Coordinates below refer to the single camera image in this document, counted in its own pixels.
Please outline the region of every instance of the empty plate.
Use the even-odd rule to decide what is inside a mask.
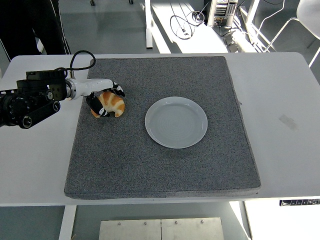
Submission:
[[[206,134],[208,120],[194,101],[171,96],[155,102],[145,115],[145,128],[157,143],[183,149],[199,142]]]

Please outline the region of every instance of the gray carpet pad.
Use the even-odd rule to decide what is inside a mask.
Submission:
[[[111,79],[125,92],[122,116],[94,118],[85,100],[73,143],[65,195],[75,199],[243,196],[260,178],[226,59],[97,59],[88,78]],[[147,133],[156,101],[184,97],[206,113],[197,144],[172,149]]]

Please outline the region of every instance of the computer case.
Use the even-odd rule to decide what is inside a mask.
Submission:
[[[238,0],[204,0],[207,26],[231,27]]]

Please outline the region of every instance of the gray floor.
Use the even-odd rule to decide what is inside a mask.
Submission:
[[[140,6],[142,0],[135,0],[134,5],[130,5],[127,0],[95,2],[96,6],[92,7],[89,0],[60,0],[64,32],[72,53],[78,50],[88,50],[94,54],[159,52],[155,43],[153,49],[146,49],[145,17]],[[202,0],[188,2],[195,10],[200,10],[203,6]],[[289,17],[295,17],[298,3],[299,0],[287,0],[285,10],[264,23],[263,34],[272,39]],[[246,0],[244,5],[248,9],[250,0]],[[263,18],[279,8],[280,5],[270,5],[260,1],[254,20],[255,25],[259,26]],[[312,40],[313,36],[300,23],[292,22],[275,42],[274,47],[278,52],[299,52],[309,62],[320,45],[320,41],[316,40],[310,48],[307,48]],[[179,53],[179,49],[175,46],[169,48],[173,53]],[[8,65],[9,61],[0,47],[2,74]],[[311,67],[318,81],[320,81],[319,66],[320,57]],[[1,207],[0,239],[58,239],[63,210],[63,207]],[[76,240],[98,239],[101,220],[194,217],[221,217],[226,240],[245,239],[245,234],[227,202],[80,206],[73,233],[77,235]]]

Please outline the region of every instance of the bread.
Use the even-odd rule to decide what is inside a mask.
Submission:
[[[125,103],[123,99],[110,91],[104,91],[100,96],[98,96],[98,99],[108,113],[114,112],[114,116],[116,118],[120,117],[125,111]],[[91,113],[96,118],[100,117],[100,115],[97,115],[93,110],[91,110]]]

